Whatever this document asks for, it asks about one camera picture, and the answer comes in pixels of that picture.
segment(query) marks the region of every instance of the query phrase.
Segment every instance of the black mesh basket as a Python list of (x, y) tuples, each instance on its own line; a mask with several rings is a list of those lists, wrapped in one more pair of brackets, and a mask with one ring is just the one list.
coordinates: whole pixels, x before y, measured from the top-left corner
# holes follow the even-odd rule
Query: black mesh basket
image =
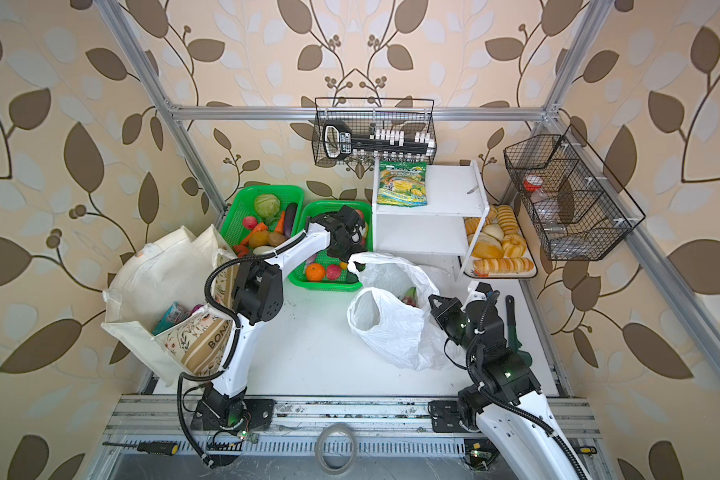
[(432, 109), (422, 98), (315, 99), (315, 165), (373, 166), (376, 159), (432, 164), (437, 151)]
[[(645, 213), (604, 162), (602, 173), (585, 165), (575, 147), (580, 136), (569, 132), (511, 145), (504, 161), (549, 259), (602, 260)], [(635, 212), (622, 211), (603, 182), (627, 196)], [(539, 186), (543, 193), (534, 194)]]

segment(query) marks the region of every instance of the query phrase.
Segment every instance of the pink fruit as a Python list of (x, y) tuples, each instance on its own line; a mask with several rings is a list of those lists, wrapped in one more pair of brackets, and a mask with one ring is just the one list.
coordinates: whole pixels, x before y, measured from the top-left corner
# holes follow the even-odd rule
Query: pink fruit
[(326, 277), (328, 280), (338, 280), (342, 275), (342, 268), (339, 265), (328, 265), (326, 268)]
[(259, 221), (256, 219), (255, 216), (247, 216), (242, 219), (242, 225), (248, 230), (253, 230), (258, 224)]

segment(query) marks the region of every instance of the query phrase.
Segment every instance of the bread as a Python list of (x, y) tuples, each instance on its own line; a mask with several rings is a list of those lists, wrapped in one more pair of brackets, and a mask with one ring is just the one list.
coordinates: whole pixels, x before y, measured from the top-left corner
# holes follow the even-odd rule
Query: bread
[(483, 225), (483, 233), (491, 235), (493, 238), (501, 242), (504, 239), (504, 231), (499, 225), (486, 224)]
[(504, 254), (509, 258), (520, 258), (522, 255), (525, 255), (528, 244), (522, 236), (518, 234), (508, 234), (504, 237), (504, 240), (502, 240), (501, 248), (504, 249)]
[(496, 214), (497, 214), (496, 205), (491, 205), (490, 209), (488, 210), (488, 221), (491, 222), (492, 224), (496, 223)]
[[(467, 242), (472, 243), (472, 237), (467, 237)], [(502, 258), (504, 256), (504, 249), (501, 248), (501, 243), (490, 235), (478, 234), (478, 241), (474, 245), (472, 250), (472, 256), (476, 258)]]
[(518, 219), (514, 216), (512, 207), (509, 205), (499, 205), (497, 207), (496, 217), (498, 218), (499, 225), (506, 234), (518, 234), (520, 232), (520, 226), (518, 225)]
[(530, 272), (534, 263), (527, 258), (491, 258), (475, 260), (474, 274), (476, 276), (522, 274)]
[(480, 225), (480, 219), (474, 218), (473, 216), (464, 219), (464, 226), (467, 228), (467, 235), (472, 235), (478, 231), (478, 225)]

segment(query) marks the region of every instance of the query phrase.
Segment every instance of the orange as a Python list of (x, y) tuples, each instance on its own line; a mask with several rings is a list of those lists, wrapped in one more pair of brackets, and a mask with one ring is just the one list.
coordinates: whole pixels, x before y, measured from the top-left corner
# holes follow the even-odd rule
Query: orange
[(326, 278), (326, 268), (320, 264), (307, 265), (304, 272), (307, 275), (307, 280), (310, 282), (319, 282)]

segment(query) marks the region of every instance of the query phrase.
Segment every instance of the green basket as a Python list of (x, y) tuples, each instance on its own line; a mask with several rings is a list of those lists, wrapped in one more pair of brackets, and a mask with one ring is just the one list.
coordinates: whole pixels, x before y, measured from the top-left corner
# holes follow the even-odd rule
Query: green basket
[[(365, 222), (368, 224), (368, 235), (366, 237), (366, 241), (368, 242), (368, 244), (366, 245), (366, 247), (368, 248), (369, 252), (373, 251), (371, 206), (369, 204), (366, 204), (365, 202), (358, 202), (352, 200), (314, 201), (304, 207), (304, 211), (302, 212), (302, 215), (298, 218), (298, 223), (294, 227), (294, 231), (299, 231), (304, 228), (308, 216), (317, 216), (319, 214), (324, 214), (325, 212), (336, 212), (345, 205), (356, 208), (363, 212), (363, 215), (365, 215)], [(328, 256), (326, 251), (323, 250), (322, 252), (317, 254), (317, 260), (315, 260), (315, 262), (328, 268), (328, 265), (337, 265), (339, 260), (338, 258)], [(307, 277), (304, 274), (305, 263), (299, 265), (293, 272), (291, 272), (290, 275), (288, 275), (291, 283), (296, 286), (300, 286), (301, 288), (306, 288), (308, 290), (326, 290), (330, 292), (354, 292), (355, 290), (360, 290), (360, 288), (362, 287), (362, 284), (360, 282), (347, 283), (346, 270), (342, 270), (342, 275), (336, 280), (328, 280), (327, 278), (325, 278), (322, 280), (322, 282), (309, 282), (307, 281)]]
[(280, 211), (284, 211), (288, 204), (296, 202), (296, 219), (294, 220), (293, 233), (298, 232), (298, 218), (304, 204), (304, 190), (293, 185), (254, 185), (246, 187), (237, 192), (235, 202), (230, 207), (230, 212), (224, 219), (224, 225), (219, 232), (224, 240), (230, 245), (239, 245), (243, 238), (250, 233), (250, 230), (242, 225), (242, 219), (247, 216), (255, 216), (261, 223), (262, 218), (253, 209), (253, 201), (261, 194), (274, 194), (280, 199)]

